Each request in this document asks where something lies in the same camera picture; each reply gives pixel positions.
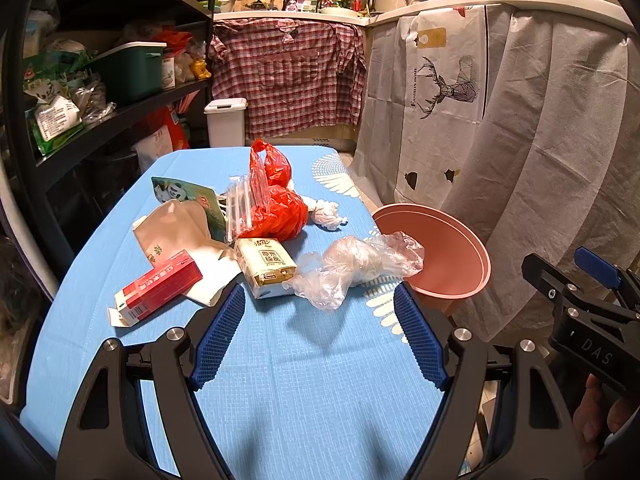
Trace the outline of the person's right hand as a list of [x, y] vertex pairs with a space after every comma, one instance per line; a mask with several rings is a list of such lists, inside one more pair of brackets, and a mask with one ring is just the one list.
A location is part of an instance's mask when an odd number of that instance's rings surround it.
[[602, 385], [593, 374], [588, 376], [582, 402], [573, 415], [578, 448], [585, 466], [602, 450], [603, 445], [599, 438], [604, 430], [608, 430], [609, 434], [617, 434], [638, 407], [639, 403], [634, 400], [618, 398], [608, 411], [605, 411]]

